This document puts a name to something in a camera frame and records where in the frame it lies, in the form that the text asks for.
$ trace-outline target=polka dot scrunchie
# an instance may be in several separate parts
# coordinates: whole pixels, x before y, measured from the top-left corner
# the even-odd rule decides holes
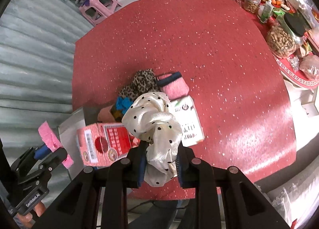
[[[168,110],[165,93],[150,92],[139,96],[123,116],[122,123],[135,137],[148,141],[144,180],[153,187],[163,186],[176,175],[175,160],[182,129]]]

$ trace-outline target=white fabric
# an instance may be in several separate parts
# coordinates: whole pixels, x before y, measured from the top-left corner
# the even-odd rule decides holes
[[[144,180],[153,187],[163,186],[176,175],[174,162],[182,130],[168,112],[169,107],[170,100],[165,93],[146,93],[135,100],[122,119],[131,134],[150,143]]]
[[[319,206],[319,156],[291,180],[267,193],[289,226],[303,228]]]

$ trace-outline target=speckled red surface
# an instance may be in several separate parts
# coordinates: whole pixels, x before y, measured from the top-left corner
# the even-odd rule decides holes
[[[295,133],[283,78],[263,36],[233,0],[139,0],[76,42],[73,108],[113,101],[135,72],[180,71],[205,140],[192,147],[211,165],[256,181],[294,162]],[[133,195],[194,197],[177,179]]]

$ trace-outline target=pink plastic stool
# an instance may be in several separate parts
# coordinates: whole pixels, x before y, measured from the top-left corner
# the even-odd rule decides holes
[[[117,0],[90,0],[90,6],[97,8],[106,16],[113,14],[117,5],[122,6]]]
[[[98,8],[91,5],[89,6],[82,5],[79,8],[79,10],[84,16],[84,18],[88,20],[92,25],[97,25],[107,18],[107,16],[103,14],[103,12],[101,12]]]

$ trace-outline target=corrugated curtain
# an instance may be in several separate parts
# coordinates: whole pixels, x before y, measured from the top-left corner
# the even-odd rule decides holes
[[[38,127],[57,126],[72,112],[75,42],[92,26],[68,0],[11,0],[0,18],[0,138],[11,164],[42,144]],[[70,182],[52,172],[45,205]]]

